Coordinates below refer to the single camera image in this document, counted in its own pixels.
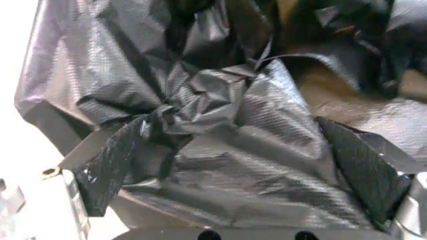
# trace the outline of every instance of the plastic sheet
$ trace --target plastic sheet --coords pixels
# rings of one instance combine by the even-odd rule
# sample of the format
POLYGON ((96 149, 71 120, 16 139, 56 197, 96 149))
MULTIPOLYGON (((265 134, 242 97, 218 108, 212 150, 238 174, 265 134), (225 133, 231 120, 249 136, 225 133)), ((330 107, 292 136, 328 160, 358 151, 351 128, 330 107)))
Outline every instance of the plastic sheet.
POLYGON ((312 116, 426 160, 424 8, 40 0, 16 107, 64 155, 125 124, 70 163, 93 215, 123 188, 198 225, 370 229, 312 116))

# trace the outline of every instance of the hole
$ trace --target hole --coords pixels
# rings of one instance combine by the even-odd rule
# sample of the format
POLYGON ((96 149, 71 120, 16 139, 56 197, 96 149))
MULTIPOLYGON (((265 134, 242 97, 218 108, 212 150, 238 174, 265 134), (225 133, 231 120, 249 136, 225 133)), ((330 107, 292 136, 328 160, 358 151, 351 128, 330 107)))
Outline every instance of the hole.
POLYGON ((50 168, 50 169, 44 170, 43 175, 53 174, 54 172, 55 172, 55 169, 50 168))
POLYGON ((197 240, 221 240, 218 232, 212 230, 205 230, 197 237, 197 240))
POLYGON ((319 240, 312 232, 300 231, 295 235, 295 240, 319 240))

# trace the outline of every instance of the white surface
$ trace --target white surface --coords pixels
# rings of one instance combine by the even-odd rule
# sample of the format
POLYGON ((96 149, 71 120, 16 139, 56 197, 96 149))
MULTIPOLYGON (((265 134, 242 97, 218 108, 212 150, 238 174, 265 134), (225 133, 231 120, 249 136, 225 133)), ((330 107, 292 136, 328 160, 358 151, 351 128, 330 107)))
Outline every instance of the white surface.
MULTIPOLYGON (((21 118, 14 107, 15 90, 37 3, 37 0, 3 1, 0 14, 0 176, 24 185, 42 170, 56 166, 63 158, 37 128, 21 118)), ((91 225, 89 240, 108 240, 126 231, 111 209, 107 210, 106 217, 92 218, 91 225)))

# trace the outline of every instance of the metal part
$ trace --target metal part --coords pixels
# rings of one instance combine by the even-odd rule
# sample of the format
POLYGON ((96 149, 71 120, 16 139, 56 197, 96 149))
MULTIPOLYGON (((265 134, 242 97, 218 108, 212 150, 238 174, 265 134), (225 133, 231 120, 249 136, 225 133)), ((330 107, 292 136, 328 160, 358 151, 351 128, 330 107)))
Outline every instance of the metal part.
POLYGON ((396 240, 379 231, 301 228, 137 228, 114 240, 396 240))
POLYGON ((21 188, 0 178, 0 239, 16 235, 15 217, 24 204, 21 188))
POLYGON ((43 172, 43 180, 37 186, 40 208, 36 215, 48 214, 49 221, 61 222, 54 229, 37 232, 36 238, 43 240, 69 239, 86 240, 90 230, 89 218, 80 192, 69 170, 51 168, 43 172))
POLYGON ((413 178, 390 233, 402 240, 427 239, 427 172, 418 173, 413 178))
POLYGON ((17 213, 25 204, 25 198, 21 188, 17 185, 6 185, 5 181, 0 181, 0 208, 7 208, 9 214, 17 213))

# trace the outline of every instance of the silver metal piece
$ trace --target silver metal piece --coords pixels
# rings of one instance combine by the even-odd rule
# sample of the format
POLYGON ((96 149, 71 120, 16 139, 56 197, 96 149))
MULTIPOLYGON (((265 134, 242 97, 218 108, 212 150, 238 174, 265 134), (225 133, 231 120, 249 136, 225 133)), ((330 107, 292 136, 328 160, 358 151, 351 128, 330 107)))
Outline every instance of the silver metal piece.
POLYGON ((40 200, 49 208, 44 213, 49 214, 49 220, 61 222, 54 229, 41 231, 37 239, 56 240, 86 240, 91 228, 77 182, 69 170, 52 168, 43 172, 43 180, 38 186, 40 200))
POLYGON ((0 239, 14 237, 15 217, 24 204, 21 188, 0 179, 0 239))
POLYGON ((7 208, 9 214, 16 214, 25 204, 25 198, 21 188, 17 185, 6 184, 2 181, 0 190, 0 208, 7 208))
POLYGON ((390 233, 402 240, 427 239, 427 172, 418 173, 412 180, 390 233))

